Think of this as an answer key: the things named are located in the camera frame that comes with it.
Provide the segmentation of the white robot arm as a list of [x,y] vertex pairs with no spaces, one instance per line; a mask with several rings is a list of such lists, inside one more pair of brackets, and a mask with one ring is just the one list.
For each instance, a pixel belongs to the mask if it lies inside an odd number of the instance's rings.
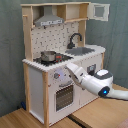
[[128,101],[128,91],[114,90],[113,75],[105,69],[89,75],[82,67],[69,63],[66,65],[73,81],[82,89],[102,98],[119,99]]

